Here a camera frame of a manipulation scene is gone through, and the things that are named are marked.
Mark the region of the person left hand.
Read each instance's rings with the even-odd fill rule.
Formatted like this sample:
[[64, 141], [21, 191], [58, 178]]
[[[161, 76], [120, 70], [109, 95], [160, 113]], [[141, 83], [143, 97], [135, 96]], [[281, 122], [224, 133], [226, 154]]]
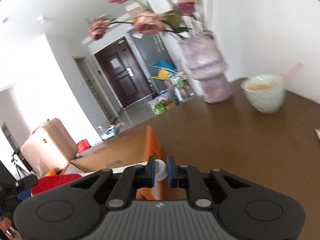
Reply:
[[1, 231], [6, 235], [9, 240], [19, 240], [21, 236], [19, 233], [9, 233], [9, 229], [11, 227], [11, 221], [7, 217], [1, 217]]

